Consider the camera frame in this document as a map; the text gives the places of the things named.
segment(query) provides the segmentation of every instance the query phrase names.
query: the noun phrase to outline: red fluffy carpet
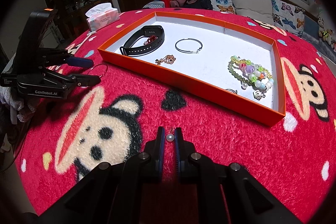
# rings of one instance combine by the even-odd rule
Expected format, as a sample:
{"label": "red fluffy carpet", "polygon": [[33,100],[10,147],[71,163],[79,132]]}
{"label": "red fluffy carpet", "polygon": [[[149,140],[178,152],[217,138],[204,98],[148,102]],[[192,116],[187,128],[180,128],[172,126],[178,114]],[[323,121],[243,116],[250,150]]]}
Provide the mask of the red fluffy carpet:
{"label": "red fluffy carpet", "polygon": [[[272,128],[199,97],[109,64],[101,83],[76,88],[66,101],[42,100],[16,165],[38,214],[101,161],[123,161],[155,138],[157,127],[181,127],[185,140],[219,164],[239,162],[301,221],[307,222],[332,185],[336,168],[336,80],[308,42],[267,29],[247,17],[216,11],[158,9],[202,14],[274,38],[282,57],[286,117]],[[128,24],[153,12],[123,13],[76,52],[102,62],[97,48]],[[74,44],[83,41],[86,33]],[[101,74],[105,66],[92,70]],[[89,70],[62,65],[63,74]],[[145,187],[142,223],[197,223],[192,186],[176,183],[174,143],[165,142],[164,182]]]}

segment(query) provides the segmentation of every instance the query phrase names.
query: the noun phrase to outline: tissue box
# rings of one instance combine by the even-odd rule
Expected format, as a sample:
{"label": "tissue box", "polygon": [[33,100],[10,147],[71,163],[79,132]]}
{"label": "tissue box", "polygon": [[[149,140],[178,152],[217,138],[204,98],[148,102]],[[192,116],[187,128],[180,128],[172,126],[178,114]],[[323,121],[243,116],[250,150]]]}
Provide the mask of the tissue box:
{"label": "tissue box", "polygon": [[85,13],[90,31],[98,31],[120,19],[118,9],[112,8],[111,3],[101,3]]}

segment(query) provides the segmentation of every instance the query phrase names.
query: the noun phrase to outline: white pearl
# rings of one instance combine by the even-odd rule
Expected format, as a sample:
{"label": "white pearl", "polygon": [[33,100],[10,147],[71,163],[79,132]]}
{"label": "white pearl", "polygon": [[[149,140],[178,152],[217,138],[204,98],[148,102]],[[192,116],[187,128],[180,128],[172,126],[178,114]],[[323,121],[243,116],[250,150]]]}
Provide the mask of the white pearl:
{"label": "white pearl", "polygon": [[256,88],[259,88],[261,86],[261,81],[256,80],[256,82],[254,83]]}

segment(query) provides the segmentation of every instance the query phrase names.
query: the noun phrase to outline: black smartwatch band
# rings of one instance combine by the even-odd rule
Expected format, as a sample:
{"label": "black smartwatch band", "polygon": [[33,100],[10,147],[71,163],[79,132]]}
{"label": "black smartwatch band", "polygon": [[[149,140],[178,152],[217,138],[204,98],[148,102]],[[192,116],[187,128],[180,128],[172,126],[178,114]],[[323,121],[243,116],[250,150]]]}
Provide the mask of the black smartwatch band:
{"label": "black smartwatch band", "polygon": [[[153,42],[150,42],[144,46],[132,48],[132,46],[140,37],[150,37],[152,35],[155,35],[157,37],[157,39],[155,39]],[[140,30],[132,34],[132,36],[126,41],[126,43],[122,47],[120,47],[120,51],[122,55],[126,56],[144,55],[155,51],[158,47],[162,45],[164,40],[165,32],[162,26],[144,26]]]}

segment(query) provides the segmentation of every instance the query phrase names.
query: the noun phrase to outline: stuffed toy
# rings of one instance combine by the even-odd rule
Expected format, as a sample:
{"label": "stuffed toy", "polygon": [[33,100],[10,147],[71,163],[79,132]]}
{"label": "stuffed toy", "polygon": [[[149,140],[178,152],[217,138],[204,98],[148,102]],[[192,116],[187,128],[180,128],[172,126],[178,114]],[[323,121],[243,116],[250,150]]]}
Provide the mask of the stuffed toy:
{"label": "stuffed toy", "polygon": [[317,21],[319,27],[319,37],[323,37],[323,32],[324,30],[324,20],[321,17],[318,17],[318,21]]}
{"label": "stuffed toy", "polygon": [[336,41],[336,34],[331,29],[327,29],[328,36],[326,38],[326,42],[330,45],[330,47],[334,47],[334,42]]}

